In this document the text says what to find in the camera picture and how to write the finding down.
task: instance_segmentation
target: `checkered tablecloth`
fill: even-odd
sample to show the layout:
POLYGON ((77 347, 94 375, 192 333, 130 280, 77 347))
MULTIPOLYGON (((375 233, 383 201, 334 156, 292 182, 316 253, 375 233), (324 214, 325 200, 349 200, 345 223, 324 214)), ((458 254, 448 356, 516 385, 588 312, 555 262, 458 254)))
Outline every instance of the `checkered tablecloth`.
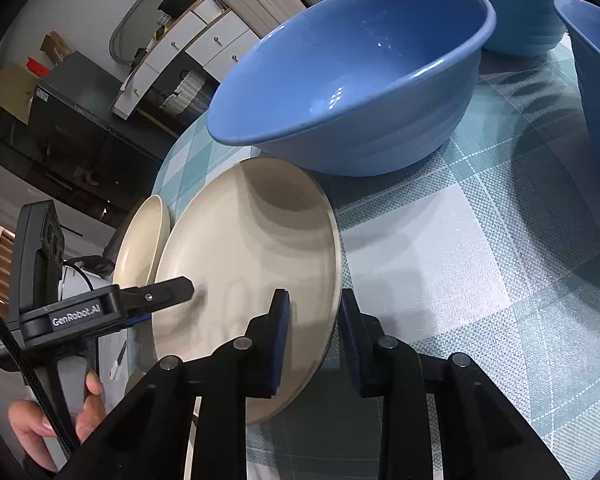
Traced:
MULTIPOLYGON (((172 225, 205 182, 257 153, 213 142, 197 120, 155 183, 172 225)), ((600 167, 568 38, 543 59, 484 52, 466 115, 419 163, 315 176, 361 310, 420 352, 467 352, 570 477, 589 479, 600 467, 600 167)), ((250 478, 376 477, 381 403, 356 397, 338 348, 334 334, 300 396, 248 428, 250 478)))

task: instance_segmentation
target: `white cabinet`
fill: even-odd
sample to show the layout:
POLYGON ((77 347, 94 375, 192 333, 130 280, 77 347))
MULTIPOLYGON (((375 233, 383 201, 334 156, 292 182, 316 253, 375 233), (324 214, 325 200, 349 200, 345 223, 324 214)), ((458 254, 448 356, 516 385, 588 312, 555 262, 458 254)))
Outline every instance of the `white cabinet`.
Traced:
POLYGON ((228 12, 193 42, 187 54, 205 66, 213 56, 247 30, 249 27, 243 20, 234 12, 228 12))
POLYGON ((126 88, 120 92, 114 103, 113 111, 123 119, 127 119, 159 75, 147 63, 142 63, 126 83, 126 88))
POLYGON ((218 81, 222 81, 229 71, 242 59, 251 47, 260 39, 250 30, 244 32, 237 40, 232 41, 227 48, 222 49, 205 65, 205 70, 218 81))
POLYGON ((198 6, 194 7, 195 12, 205 23, 211 23, 222 13, 222 9, 214 0, 203 0, 198 6))
POLYGON ((187 12, 147 54, 144 63, 151 66, 156 72, 162 72, 171 60, 205 27, 206 23, 199 16, 193 12, 187 12))

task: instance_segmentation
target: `white plate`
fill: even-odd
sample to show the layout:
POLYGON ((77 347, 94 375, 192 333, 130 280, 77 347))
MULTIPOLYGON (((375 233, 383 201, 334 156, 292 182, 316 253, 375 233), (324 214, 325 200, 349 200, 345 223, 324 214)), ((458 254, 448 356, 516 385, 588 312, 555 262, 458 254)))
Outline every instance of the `white plate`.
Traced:
POLYGON ((153 283, 170 227, 167 207, 158 195, 151 195, 126 230, 113 271, 113 283, 120 288, 153 283))
POLYGON ((282 410, 320 365, 340 301, 340 235, 320 187, 275 158, 229 168, 191 200, 171 232, 156 280, 176 276, 187 276, 196 291, 153 314, 158 358, 210 355, 269 310, 276 288, 289 291, 282 383, 272 399, 247 400, 247 424, 282 410))

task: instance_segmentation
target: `human hand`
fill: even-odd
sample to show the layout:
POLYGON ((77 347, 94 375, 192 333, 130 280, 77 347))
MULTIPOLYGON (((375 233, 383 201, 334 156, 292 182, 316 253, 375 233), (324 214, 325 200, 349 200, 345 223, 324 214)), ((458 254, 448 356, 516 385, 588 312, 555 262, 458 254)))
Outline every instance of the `human hand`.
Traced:
MULTIPOLYGON (((102 394, 102 383, 95 372, 89 372, 85 379, 89 394, 84 399, 84 407, 75 418, 75 433, 81 442, 93 433, 93 430, 104 420, 106 415, 102 394)), ((9 423, 13 433, 20 441, 24 451, 35 462, 48 469, 56 471, 43 437, 56 434, 46 420, 42 409, 31 400, 16 400, 9 406, 9 423)))

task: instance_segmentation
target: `cardboard box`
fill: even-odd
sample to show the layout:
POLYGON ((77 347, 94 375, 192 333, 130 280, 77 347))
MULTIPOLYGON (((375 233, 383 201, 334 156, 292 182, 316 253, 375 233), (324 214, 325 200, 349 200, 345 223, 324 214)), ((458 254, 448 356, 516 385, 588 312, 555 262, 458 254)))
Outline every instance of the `cardboard box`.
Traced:
POLYGON ((0 70, 0 106, 25 124, 29 124, 29 102, 38 78, 29 70, 8 62, 0 70))
POLYGON ((60 37, 60 34, 54 30, 45 36, 45 39, 40 46, 40 50, 44 52, 55 65, 59 64, 65 57, 73 52, 60 37))

